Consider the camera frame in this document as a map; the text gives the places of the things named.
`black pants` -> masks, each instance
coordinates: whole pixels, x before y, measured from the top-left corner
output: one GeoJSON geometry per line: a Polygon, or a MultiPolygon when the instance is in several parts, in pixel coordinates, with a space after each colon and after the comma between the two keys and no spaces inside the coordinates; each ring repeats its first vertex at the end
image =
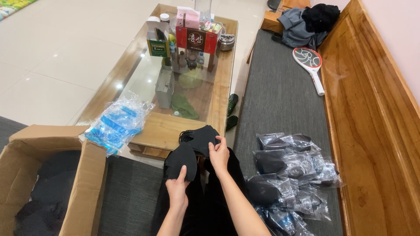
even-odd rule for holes
{"type": "MultiPolygon", "coordinates": [[[[239,189],[248,198],[245,180],[232,149],[229,149],[228,172],[239,189]]],[[[200,170],[197,168],[195,179],[188,185],[185,192],[188,197],[188,207],[182,222],[181,236],[201,235],[238,235],[236,233],[222,186],[209,159],[204,161],[204,168],[210,173],[205,194],[200,181],[200,170]]],[[[157,198],[156,210],[152,221],[152,236],[157,235],[163,220],[169,210],[169,195],[163,180],[157,198]]]]}

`hand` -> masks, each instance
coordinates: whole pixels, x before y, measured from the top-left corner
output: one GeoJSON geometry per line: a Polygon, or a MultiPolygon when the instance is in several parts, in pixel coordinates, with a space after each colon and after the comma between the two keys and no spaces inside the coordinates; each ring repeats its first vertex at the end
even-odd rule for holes
{"type": "Polygon", "coordinates": [[[166,181],[166,188],[169,193],[169,207],[177,211],[185,211],[188,206],[188,198],[185,194],[185,189],[189,182],[184,181],[186,175],[186,166],[183,165],[179,172],[178,179],[168,179],[166,181]]]}
{"type": "Polygon", "coordinates": [[[219,176],[221,173],[228,172],[229,150],[226,146],[226,138],[222,136],[216,136],[216,139],[220,140],[221,142],[216,146],[209,142],[209,150],[210,162],[216,172],[216,175],[219,176]]]}

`electric fly swatter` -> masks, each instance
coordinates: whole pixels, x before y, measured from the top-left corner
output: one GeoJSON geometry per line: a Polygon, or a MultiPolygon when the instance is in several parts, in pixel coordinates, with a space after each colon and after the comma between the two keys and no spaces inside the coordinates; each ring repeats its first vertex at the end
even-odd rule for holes
{"type": "Polygon", "coordinates": [[[297,47],[293,50],[293,58],[312,76],[318,95],[324,95],[324,88],[318,77],[318,70],[322,64],[321,56],[307,47],[297,47]]]}

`gray jacket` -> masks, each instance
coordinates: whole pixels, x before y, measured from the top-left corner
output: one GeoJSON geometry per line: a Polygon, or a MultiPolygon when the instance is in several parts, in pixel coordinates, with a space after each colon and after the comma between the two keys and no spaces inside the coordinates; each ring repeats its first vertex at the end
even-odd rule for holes
{"type": "Polygon", "coordinates": [[[302,19],[305,9],[292,8],[285,10],[277,20],[284,26],[283,43],[290,47],[302,47],[308,45],[315,50],[324,41],[327,32],[310,33],[306,31],[306,23],[302,19]]]}

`pink wall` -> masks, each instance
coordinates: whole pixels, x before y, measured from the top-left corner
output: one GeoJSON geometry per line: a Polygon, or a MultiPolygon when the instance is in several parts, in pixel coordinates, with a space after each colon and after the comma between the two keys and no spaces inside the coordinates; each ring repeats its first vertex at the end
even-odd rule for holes
{"type": "MultiPolygon", "coordinates": [[[[349,0],[310,0],[311,5],[325,3],[344,9],[349,0]]],[[[362,0],[397,63],[411,92],[420,104],[420,1],[362,0]]]]}

